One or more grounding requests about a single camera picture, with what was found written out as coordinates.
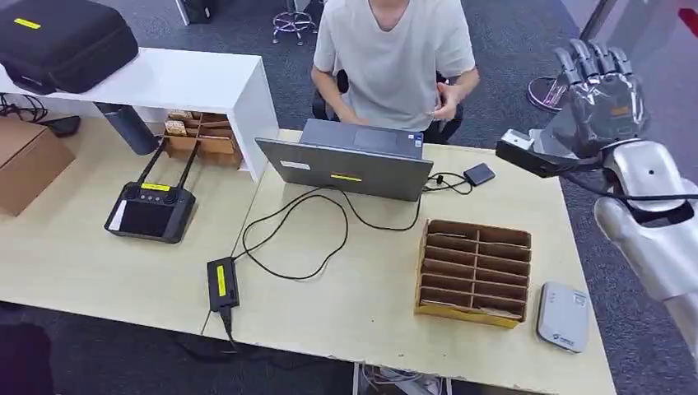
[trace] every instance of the controller screen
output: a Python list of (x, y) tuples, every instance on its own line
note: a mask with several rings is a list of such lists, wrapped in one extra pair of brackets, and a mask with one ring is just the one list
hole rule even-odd
[(137, 235), (162, 237), (174, 209), (170, 206), (144, 202), (127, 202), (119, 230)]

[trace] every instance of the laptop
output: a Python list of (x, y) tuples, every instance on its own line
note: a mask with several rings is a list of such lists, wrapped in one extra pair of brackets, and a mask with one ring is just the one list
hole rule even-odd
[(433, 162), (420, 132), (309, 119), (299, 142), (254, 139), (284, 181), (415, 202)]

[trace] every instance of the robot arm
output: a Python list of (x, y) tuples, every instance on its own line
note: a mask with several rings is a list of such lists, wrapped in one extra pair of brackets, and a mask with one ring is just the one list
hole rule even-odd
[[(496, 154), (540, 177), (561, 176), (602, 195), (594, 217), (650, 296), (667, 307), (698, 365), (698, 187), (684, 179), (649, 126), (640, 82), (620, 49), (571, 40), (556, 49), (569, 104), (551, 125), (509, 130)], [(595, 189), (571, 172), (603, 172)]]

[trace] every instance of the cardboard box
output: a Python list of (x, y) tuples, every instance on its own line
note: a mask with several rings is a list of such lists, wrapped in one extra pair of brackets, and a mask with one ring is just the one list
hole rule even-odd
[(0, 211), (20, 215), (73, 159), (47, 127), (0, 118)]
[(415, 314), (513, 328), (526, 319), (531, 235), (428, 221), (417, 262)]
[(210, 165), (240, 167), (242, 155), (235, 141), (233, 130), (228, 119), (222, 114), (196, 113), (198, 118), (193, 121), (183, 121), (184, 130), (177, 132), (169, 128), (165, 135), (169, 139), (165, 151), (170, 158), (187, 160), (196, 141), (201, 142), (198, 148), (198, 159)]

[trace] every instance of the white t-shirt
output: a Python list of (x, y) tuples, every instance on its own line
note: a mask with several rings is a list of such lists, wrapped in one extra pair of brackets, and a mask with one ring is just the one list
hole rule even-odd
[(417, 132), (429, 127), (437, 103), (436, 71), (460, 76), (475, 68), (460, 0), (410, 0), (383, 31), (369, 0), (330, 0), (320, 22), (315, 66), (344, 70), (343, 96), (371, 125)]

